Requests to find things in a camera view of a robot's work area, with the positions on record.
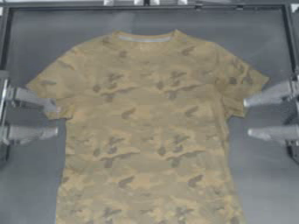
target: crew neck collar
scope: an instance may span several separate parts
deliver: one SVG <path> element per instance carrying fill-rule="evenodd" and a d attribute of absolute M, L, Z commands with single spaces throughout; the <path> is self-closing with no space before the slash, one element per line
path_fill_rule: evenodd
<path fill-rule="evenodd" d="M 137 35 L 123 31 L 115 31 L 111 34 L 113 42 L 125 48 L 138 48 L 142 51 L 163 50 L 178 42 L 179 37 L 181 32 L 178 30 L 161 35 Z"/>

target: gray surface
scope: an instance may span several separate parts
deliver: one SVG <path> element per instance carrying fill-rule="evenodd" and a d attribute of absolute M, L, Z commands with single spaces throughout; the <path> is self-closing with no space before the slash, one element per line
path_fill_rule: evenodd
<path fill-rule="evenodd" d="M 262 12 L 17 12 L 9 55 L 14 84 L 25 85 L 57 57 L 79 42 L 114 30 L 158 34 L 181 29 L 217 41 L 272 77 L 269 86 L 292 73 L 286 35 L 280 11 Z M 249 127 L 278 125 L 290 107 L 249 111 L 246 119 L 230 120 L 230 166 L 249 224 L 298 222 L 299 166 L 276 143 L 252 139 Z M 46 123 L 43 115 L 13 111 L 15 123 Z M 65 160 L 65 135 L 13 150 L 0 171 L 2 224 L 53 224 L 55 196 Z"/>
<path fill-rule="evenodd" d="M 85 2 L 86 0 L 6 0 L 9 3 L 27 3 L 27 2 Z M 232 4 L 232 3 L 250 3 L 250 4 L 261 4 L 261 3 L 282 3 L 282 0 L 201 0 L 205 3 L 211 4 Z M 285 0 L 285 3 L 298 3 L 299 0 Z"/>

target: metal bar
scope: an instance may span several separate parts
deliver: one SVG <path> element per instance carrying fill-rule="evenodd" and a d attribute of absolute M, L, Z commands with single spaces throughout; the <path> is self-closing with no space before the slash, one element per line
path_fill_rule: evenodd
<path fill-rule="evenodd" d="M 290 52 L 292 66 L 294 70 L 293 76 L 297 76 L 299 72 L 298 46 L 296 42 L 296 27 L 294 27 L 293 12 L 289 4 L 284 5 L 282 12 L 284 12 L 285 32 Z"/>
<path fill-rule="evenodd" d="M 2 77 L 0 88 L 2 91 L 2 101 L 0 101 L 0 126 L 6 125 L 6 96 L 7 96 L 7 88 L 9 88 L 9 77 Z"/>
<path fill-rule="evenodd" d="M 281 9 L 284 4 L 281 3 L 254 3 L 254 4 L 236 4 L 236 3 L 226 3 L 226 4 L 217 4 L 217 3 L 197 3 L 195 1 L 190 1 L 189 5 L 153 5 L 150 6 L 150 0 L 145 0 L 145 6 L 130 6 L 125 7 L 125 10 L 135 10 L 135 9 L 146 9 L 146 10 L 157 10 L 157 9 L 190 9 L 194 8 L 193 6 L 202 7 L 205 9 L 213 10 L 236 10 L 236 9 L 253 9 L 253 10 L 273 10 Z M 105 7 L 105 1 L 91 1 L 91 2 L 51 2 L 51 3 L 7 3 L 6 6 L 11 9 L 39 9 L 39 8 L 55 8 L 55 10 L 98 10 L 103 7 L 103 9 L 109 10 L 119 8 L 123 9 L 123 6 L 111 6 Z"/>
<path fill-rule="evenodd" d="M 10 7 L 5 6 L 5 14 L 2 21 L 2 36 L 0 36 L 0 70 L 6 70 L 6 60 L 7 60 L 7 50 L 10 43 L 10 34 L 11 34 L 11 20 L 13 20 L 13 12 Z"/>

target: t-shirt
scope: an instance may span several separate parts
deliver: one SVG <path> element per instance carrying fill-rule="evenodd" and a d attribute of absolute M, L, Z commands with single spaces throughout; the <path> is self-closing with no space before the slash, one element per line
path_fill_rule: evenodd
<path fill-rule="evenodd" d="M 29 84 L 67 118 L 58 224 L 244 224 L 228 161 L 232 116 L 268 82 L 181 31 L 115 31 Z"/>

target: camouflage t-shirt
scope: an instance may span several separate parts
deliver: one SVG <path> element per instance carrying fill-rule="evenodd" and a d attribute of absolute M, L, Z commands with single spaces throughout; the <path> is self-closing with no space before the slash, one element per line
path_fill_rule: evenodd
<path fill-rule="evenodd" d="M 268 78 L 181 31 L 75 46 L 29 84 L 69 118 L 58 224 L 244 224 L 230 116 Z"/>

